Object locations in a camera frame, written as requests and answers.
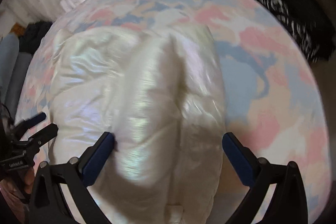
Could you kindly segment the white iridescent puffer jacket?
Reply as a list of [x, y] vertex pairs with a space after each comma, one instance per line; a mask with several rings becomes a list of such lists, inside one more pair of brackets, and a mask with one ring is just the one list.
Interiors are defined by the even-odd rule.
[[98, 27], [53, 42], [55, 164], [116, 138], [90, 194], [112, 223], [205, 223], [222, 168], [224, 86], [206, 26]]

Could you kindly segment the black clothes pile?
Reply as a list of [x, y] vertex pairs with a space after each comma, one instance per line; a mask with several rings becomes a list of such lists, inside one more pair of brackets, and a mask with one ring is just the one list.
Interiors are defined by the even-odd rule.
[[24, 34], [19, 37], [19, 51], [34, 55], [52, 24], [47, 21], [30, 23]]

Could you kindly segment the blue grey pillow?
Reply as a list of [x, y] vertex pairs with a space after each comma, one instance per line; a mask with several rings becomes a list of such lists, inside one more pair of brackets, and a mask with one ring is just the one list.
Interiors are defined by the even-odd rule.
[[30, 53], [19, 51], [19, 39], [14, 33], [1, 40], [1, 103], [13, 117], [32, 58]]

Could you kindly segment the pastel patterned bed cover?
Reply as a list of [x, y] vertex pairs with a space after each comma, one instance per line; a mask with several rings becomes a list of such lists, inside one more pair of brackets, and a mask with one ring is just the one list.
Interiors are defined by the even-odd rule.
[[303, 178], [309, 222], [331, 190], [329, 134], [318, 86], [305, 57], [281, 24], [255, 0], [86, 0], [61, 16], [34, 54], [17, 121], [48, 112], [51, 46], [66, 28], [145, 30], [183, 22], [209, 27], [218, 51], [226, 98], [226, 128], [255, 155], [295, 161]]

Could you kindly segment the black white patterned fabric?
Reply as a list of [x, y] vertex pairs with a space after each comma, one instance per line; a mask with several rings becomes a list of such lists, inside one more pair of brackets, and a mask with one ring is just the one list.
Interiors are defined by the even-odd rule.
[[335, 30], [329, 20], [302, 11], [286, 0], [256, 0], [288, 31], [308, 63], [327, 61], [335, 51]]

